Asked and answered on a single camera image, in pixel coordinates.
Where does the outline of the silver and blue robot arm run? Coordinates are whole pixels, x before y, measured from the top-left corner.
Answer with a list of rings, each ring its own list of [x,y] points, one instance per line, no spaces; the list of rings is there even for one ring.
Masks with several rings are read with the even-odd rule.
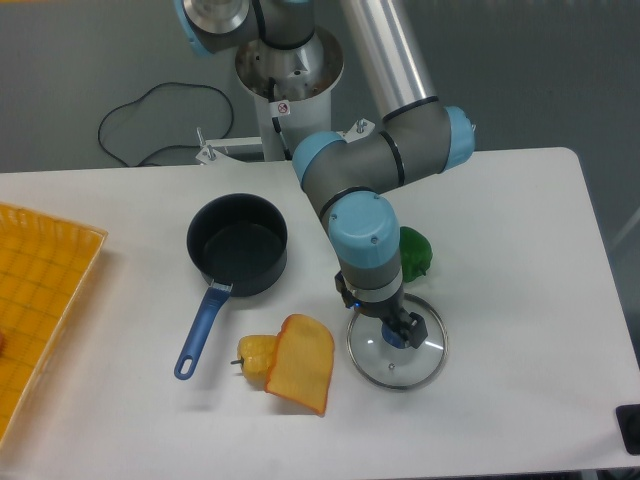
[[[256,101],[263,152],[289,160],[340,264],[345,305],[377,318],[387,340],[419,347],[424,320],[403,306],[400,228],[388,191],[467,161],[474,128],[439,101],[400,1],[345,1],[341,8],[381,116],[356,140],[331,130],[330,92],[344,69],[337,40],[311,1],[178,1],[192,48],[236,52],[239,81]]]

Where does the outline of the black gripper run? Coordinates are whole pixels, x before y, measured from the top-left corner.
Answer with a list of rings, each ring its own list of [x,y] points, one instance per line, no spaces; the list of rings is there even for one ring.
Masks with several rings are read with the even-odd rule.
[[[424,317],[406,312],[403,307],[404,287],[402,273],[398,272],[388,284],[376,289],[356,288],[338,272],[335,287],[346,308],[378,318],[399,338],[406,338],[410,347],[418,349],[428,337]]]

